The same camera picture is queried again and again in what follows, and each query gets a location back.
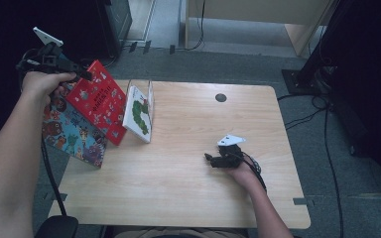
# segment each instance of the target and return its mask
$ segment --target human hand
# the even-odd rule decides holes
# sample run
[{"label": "human hand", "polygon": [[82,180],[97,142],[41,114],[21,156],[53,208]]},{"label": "human hand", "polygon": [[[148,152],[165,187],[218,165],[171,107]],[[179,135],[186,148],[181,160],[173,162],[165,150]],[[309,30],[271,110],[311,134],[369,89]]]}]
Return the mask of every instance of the human hand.
[{"label": "human hand", "polygon": [[74,72],[46,74],[38,71],[29,71],[23,80],[23,94],[33,95],[48,105],[51,103],[49,95],[54,91],[59,94],[58,85],[61,82],[73,80]]},{"label": "human hand", "polygon": [[[251,166],[253,166],[252,160],[244,154],[243,159]],[[227,168],[223,169],[226,173],[231,175],[237,183],[243,186],[246,189],[254,185],[258,185],[259,181],[253,171],[249,168],[249,166],[242,162],[237,168]]]}]

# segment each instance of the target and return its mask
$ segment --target gray carpet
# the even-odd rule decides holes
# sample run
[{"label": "gray carpet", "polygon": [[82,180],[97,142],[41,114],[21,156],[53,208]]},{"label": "gray carpet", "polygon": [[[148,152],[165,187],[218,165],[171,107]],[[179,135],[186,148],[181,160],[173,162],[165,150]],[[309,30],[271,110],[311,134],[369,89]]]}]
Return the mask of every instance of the gray carpet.
[{"label": "gray carpet", "polygon": [[[142,49],[125,50],[108,67],[117,79],[151,78],[153,80],[271,85],[277,96],[288,94],[281,69],[300,69],[304,59],[262,56],[180,52]],[[316,111],[311,96],[291,97],[280,101],[285,123]],[[324,116],[288,131],[303,191],[308,201],[312,226],[292,230],[301,237],[339,237],[340,223],[332,171],[324,146]],[[343,216],[344,237],[381,237],[381,168],[369,158],[349,155],[349,140],[337,115],[329,112],[327,142],[333,162]],[[57,180],[60,180],[67,155],[49,148]],[[35,202],[35,230],[47,218],[52,189],[42,167]],[[100,226],[81,225],[76,237],[99,237]],[[256,230],[250,230],[256,236]]]}]

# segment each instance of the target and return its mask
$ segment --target right hand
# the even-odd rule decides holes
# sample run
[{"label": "right hand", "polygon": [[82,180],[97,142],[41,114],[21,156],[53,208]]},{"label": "right hand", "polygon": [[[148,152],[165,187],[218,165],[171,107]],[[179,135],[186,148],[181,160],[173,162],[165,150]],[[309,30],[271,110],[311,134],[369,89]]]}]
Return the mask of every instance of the right hand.
[{"label": "right hand", "polygon": [[[250,160],[248,156],[244,155],[243,159],[253,166],[252,160]],[[258,178],[256,178],[253,171],[244,162],[242,162],[240,166],[237,168],[227,168],[223,170],[229,175],[231,175],[234,178],[234,180],[237,181],[237,183],[239,183],[241,186],[245,187],[246,189],[248,189],[252,185],[259,184]]]}]

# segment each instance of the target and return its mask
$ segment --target white tag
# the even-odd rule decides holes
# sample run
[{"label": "white tag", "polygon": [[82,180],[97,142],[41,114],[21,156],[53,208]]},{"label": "white tag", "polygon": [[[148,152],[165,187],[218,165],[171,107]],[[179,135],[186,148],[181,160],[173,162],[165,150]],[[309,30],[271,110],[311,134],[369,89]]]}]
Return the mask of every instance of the white tag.
[{"label": "white tag", "polygon": [[230,134],[227,134],[224,138],[222,138],[217,144],[218,146],[231,146],[240,142],[245,142],[246,139],[241,137],[236,137]]},{"label": "white tag", "polygon": [[46,32],[40,30],[39,28],[35,27],[33,28],[33,31],[36,33],[36,35],[40,38],[40,40],[43,42],[43,44],[47,44],[50,42],[55,43],[58,47],[61,47],[64,42],[61,40],[58,40],[57,38],[47,34]]}]

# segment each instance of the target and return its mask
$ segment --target human arm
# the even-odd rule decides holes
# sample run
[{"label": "human arm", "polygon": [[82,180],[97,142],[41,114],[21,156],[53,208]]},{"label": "human arm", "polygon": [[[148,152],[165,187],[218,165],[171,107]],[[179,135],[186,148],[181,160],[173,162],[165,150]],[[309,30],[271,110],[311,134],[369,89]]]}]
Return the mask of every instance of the human arm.
[{"label": "human arm", "polygon": [[0,237],[33,237],[33,199],[39,173],[43,112],[49,94],[75,74],[29,72],[0,131]]},{"label": "human arm", "polygon": [[[244,156],[244,159],[249,164],[252,164],[251,160],[247,156]],[[290,230],[287,228],[286,224],[271,203],[271,200],[269,199],[265,189],[262,187],[261,182],[258,181],[255,174],[252,170],[250,170],[246,163],[241,163],[236,169],[224,170],[248,192],[255,211],[259,238],[293,237]]]}]

